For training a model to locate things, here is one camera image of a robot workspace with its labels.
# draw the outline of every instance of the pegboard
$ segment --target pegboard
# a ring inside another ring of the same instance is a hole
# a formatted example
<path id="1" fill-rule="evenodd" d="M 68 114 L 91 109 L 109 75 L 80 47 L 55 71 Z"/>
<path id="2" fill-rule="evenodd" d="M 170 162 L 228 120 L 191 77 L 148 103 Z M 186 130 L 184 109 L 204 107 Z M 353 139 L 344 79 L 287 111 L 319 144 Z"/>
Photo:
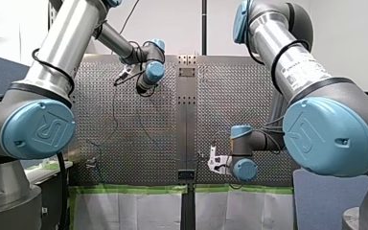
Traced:
<path id="1" fill-rule="evenodd" d="M 85 57 L 72 96 L 78 150 L 73 185 L 176 184 L 176 63 L 150 98 L 136 94 L 136 80 L 115 87 L 123 70 L 116 56 Z"/>
<path id="2" fill-rule="evenodd" d="M 115 56 L 84 58 L 72 96 L 77 147 L 69 151 L 76 163 L 71 184 L 173 185 L 185 168 L 197 169 L 196 183 L 236 182 L 209 172 L 206 157 L 214 140 L 218 154 L 229 153 L 231 126 L 266 122 L 270 76 L 249 57 L 183 57 L 166 58 L 166 77 L 150 98 L 135 93 L 135 80 L 113 86 L 123 69 Z M 287 153 L 254 154 L 259 172 L 253 184 L 292 185 L 295 164 Z"/>
<path id="3" fill-rule="evenodd" d="M 217 153 L 230 153 L 230 128 L 267 122 L 273 87 L 265 67 L 249 57 L 199 57 L 197 78 L 197 134 L 195 152 L 209 154 L 217 142 Z M 252 184 L 292 186 L 296 166 L 285 151 L 254 152 L 258 176 Z M 212 173 L 206 163 L 198 164 L 197 183 L 236 182 L 232 176 Z"/>

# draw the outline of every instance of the white wall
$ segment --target white wall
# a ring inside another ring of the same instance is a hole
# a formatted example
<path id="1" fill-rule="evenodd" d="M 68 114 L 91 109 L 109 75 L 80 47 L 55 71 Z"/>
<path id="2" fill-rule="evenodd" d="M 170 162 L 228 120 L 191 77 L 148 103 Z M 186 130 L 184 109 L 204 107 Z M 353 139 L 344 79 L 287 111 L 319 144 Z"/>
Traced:
<path id="1" fill-rule="evenodd" d="M 48 0 L 0 0 L 0 58 L 26 65 L 47 34 Z"/>
<path id="2" fill-rule="evenodd" d="M 208 1 L 208 55 L 249 56 L 244 45 L 236 44 L 232 40 L 235 13 L 241 1 Z M 311 10 L 311 0 L 261 0 L 261 2 L 292 2 L 299 4 L 307 12 Z"/>
<path id="3" fill-rule="evenodd" d="M 126 0 L 121 7 L 110 11 L 107 20 L 117 31 L 121 30 L 135 1 Z M 248 56 L 244 45 L 235 44 L 232 40 L 235 13 L 241 1 L 208 1 L 208 55 Z M 310 0 L 291 2 L 310 11 Z M 166 53 L 171 55 L 201 54 L 201 0 L 141 0 L 130 17 L 123 36 L 140 43 L 151 38 L 163 39 L 166 42 Z M 101 43 L 94 44 L 98 53 L 110 54 Z"/>
<path id="4" fill-rule="evenodd" d="M 368 1 L 311 0 L 313 54 L 336 77 L 368 90 Z"/>
<path id="5" fill-rule="evenodd" d="M 125 0 L 109 12 L 108 23 L 117 31 L 122 26 L 136 0 Z M 199 0 L 141 0 L 130 17 L 123 36 L 142 44 L 152 38 L 166 43 L 167 54 L 193 54 L 201 45 L 201 6 Z M 95 42 L 97 52 L 110 54 L 101 43 Z"/>

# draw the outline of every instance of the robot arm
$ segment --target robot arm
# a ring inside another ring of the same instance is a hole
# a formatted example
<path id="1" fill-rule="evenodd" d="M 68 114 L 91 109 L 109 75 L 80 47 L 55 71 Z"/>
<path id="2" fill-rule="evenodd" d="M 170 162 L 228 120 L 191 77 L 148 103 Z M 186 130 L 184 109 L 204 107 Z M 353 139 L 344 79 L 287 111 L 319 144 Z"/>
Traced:
<path id="1" fill-rule="evenodd" d="M 293 159 L 317 174 L 368 174 L 368 95 L 351 80 L 333 77 L 311 55 L 312 25 L 304 9 L 245 1 L 238 8 L 234 40 L 245 43 L 271 71 L 276 88 L 271 120 L 287 110 L 284 136 L 275 139 L 284 140 Z M 235 177 L 247 175 L 251 180 L 256 174 L 249 158 L 252 150 L 266 146 L 266 139 L 254 133 L 250 126 L 232 128 L 230 167 Z M 248 164 L 237 163 L 246 160 Z"/>
<path id="2" fill-rule="evenodd" d="M 104 22 L 108 10 L 120 3 L 64 2 L 26 78 L 13 82 L 0 97 L 0 158 L 48 158 L 70 142 L 75 121 L 69 95 L 91 35 L 118 54 L 123 63 L 146 64 L 138 93 L 145 93 L 164 76 L 163 41 L 153 40 L 134 48 Z"/>

